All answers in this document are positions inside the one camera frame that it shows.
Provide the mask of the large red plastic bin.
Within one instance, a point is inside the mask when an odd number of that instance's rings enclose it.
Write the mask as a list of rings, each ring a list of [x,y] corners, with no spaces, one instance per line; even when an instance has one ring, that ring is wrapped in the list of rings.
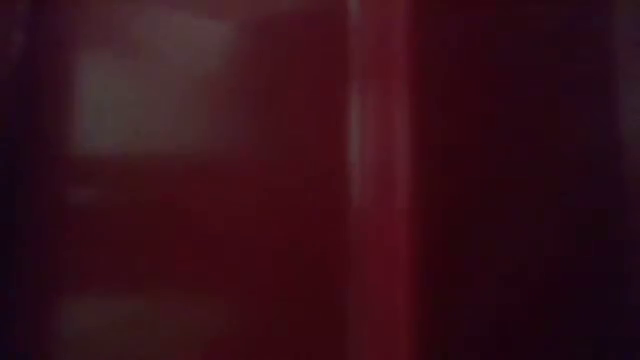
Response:
[[[640,0],[0,0],[0,360],[640,360]]]

